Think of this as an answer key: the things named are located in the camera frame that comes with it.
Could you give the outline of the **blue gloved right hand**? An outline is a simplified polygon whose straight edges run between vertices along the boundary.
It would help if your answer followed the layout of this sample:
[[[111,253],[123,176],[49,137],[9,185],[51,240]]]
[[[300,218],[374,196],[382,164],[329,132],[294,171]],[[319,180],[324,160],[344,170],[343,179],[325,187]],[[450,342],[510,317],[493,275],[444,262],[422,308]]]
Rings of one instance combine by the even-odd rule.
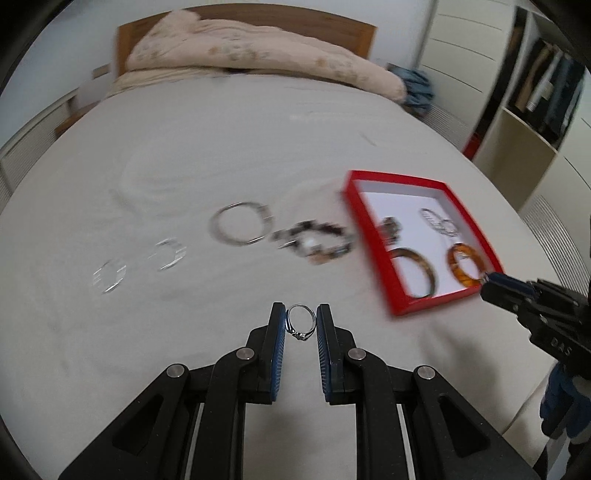
[[[540,406],[542,432],[558,438],[566,432],[575,445],[590,440],[590,380],[561,363],[552,369]]]

